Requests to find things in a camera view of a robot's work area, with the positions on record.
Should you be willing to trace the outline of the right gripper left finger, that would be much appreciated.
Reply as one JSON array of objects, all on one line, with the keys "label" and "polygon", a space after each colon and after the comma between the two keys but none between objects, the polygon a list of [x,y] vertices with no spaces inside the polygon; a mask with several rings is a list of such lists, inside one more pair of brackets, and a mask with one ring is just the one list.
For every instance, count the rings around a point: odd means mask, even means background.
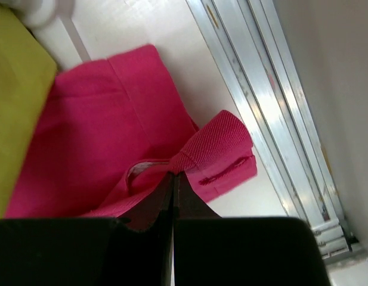
[{"label": "right gripper left finger", "polygon": [[169,285],[173,188],[117,218],[1,219],[0,285]]}]

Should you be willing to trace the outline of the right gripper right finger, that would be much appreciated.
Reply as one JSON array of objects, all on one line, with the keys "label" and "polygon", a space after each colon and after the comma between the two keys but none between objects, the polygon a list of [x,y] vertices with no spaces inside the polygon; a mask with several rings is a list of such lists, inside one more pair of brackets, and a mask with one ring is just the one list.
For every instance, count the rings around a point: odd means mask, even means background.
[{"label": "right gripper right finger", "polygon": [[175,177],[173,206],[177,285],[329,285],[303,220],[220,217],[184,174]]}]

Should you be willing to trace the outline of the pink trousers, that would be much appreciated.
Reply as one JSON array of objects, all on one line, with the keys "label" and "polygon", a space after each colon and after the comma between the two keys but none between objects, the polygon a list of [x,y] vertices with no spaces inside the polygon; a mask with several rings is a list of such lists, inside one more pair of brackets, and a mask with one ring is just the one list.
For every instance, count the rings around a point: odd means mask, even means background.
[{"label": "pink trousers", "polygon": [[118,217],[169,172],[209,202],[256,175],[252,148],[227,110],[199,128],[144,45],[56,77],[5,217]]}]

